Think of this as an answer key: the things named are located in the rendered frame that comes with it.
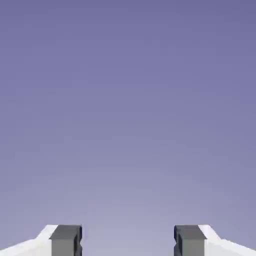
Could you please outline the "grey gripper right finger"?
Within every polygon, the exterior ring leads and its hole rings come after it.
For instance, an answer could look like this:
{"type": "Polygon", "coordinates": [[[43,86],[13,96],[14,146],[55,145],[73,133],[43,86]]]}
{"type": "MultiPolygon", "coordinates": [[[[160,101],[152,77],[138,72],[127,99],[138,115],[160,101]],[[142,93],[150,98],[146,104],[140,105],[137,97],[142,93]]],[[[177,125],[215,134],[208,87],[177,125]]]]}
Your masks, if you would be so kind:
{"type": "Polygon", "coordinates": [[[256,256],[251,249],[222,239],[208,224],[174,226],[173,256],[256,256]]]}

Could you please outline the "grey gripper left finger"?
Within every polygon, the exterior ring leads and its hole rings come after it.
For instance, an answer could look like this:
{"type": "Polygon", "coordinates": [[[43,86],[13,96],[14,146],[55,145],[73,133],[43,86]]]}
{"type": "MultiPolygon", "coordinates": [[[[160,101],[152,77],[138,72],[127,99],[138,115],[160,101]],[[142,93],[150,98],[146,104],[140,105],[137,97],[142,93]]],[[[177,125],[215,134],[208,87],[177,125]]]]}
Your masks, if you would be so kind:
{"type": "Polygon", "coordinates": [[[36,238],[0,250],[0,256],[83,256],[81,225],[48,224],[36,238]]]}

